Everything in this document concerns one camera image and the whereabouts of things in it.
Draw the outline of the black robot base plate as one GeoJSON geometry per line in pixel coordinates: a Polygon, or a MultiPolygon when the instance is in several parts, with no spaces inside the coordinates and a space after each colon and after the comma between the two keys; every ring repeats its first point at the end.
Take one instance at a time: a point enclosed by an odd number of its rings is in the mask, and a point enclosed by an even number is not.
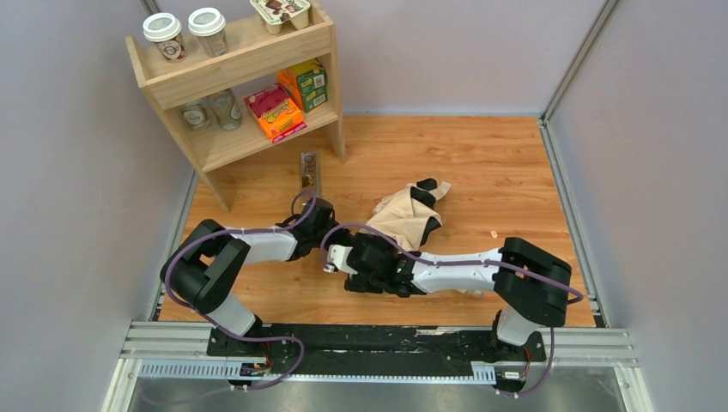
{"type": "Polygon", "coordinates": [[[287,371],[299,355],[303,357],[300,365],[315,369],[345,365],[376,372],[389,368],[464,367],[474,361],[522,363],[547,357],[539,333],[532,334],[521,348],[498,341],[489,328],[263,324],[249,334],[254,342],[236,341],[213,329],[206,353],[270,360],[273,373],[287,371]]]}

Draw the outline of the beige umbrella with black shaft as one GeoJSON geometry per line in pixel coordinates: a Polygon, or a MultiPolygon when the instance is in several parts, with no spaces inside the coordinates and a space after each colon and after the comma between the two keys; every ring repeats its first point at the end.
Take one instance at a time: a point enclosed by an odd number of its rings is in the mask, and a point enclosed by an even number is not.
{"type": "Polygon", "coordinates": [[[405,258],[402,272],[409,296],[445,290],[491,291],[502,253],[496,249],[471,254],[443,255],[422,251],[433,231],[442,226],[436,203],[451,186],[435,179],[407,184],[383,197],[357,233],[387,239],[405,258]]]}

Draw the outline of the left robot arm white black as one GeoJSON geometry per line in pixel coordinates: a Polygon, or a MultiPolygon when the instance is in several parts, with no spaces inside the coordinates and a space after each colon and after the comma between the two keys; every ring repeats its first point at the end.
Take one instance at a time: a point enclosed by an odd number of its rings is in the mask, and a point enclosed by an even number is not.
{"type": "Polygon", "coordinates": [[[260,321],[232,292],[241,269],[303,258],[336,224],[333,205],[320,197],[273,227],[231,228],[207,219],[164,263],[160,279],[170,299],[233,336],[245,336],[260,321]]]}

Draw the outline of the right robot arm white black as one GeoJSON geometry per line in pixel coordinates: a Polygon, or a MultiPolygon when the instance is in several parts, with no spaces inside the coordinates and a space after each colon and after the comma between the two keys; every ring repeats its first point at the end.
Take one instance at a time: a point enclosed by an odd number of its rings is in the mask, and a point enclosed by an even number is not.
{"type": "Polygon", "coordinates": [[[517,237],[471,254],[403,252],[392,241],[363,233],[352,245],[331,245],[326,262],[348,274],[346,289],[401,298],[445,290],[493,292],[507,304],[494,322],[499,341],[523,346],[540,327],[565,325],[571,289],[570,264],[517,237]]]}

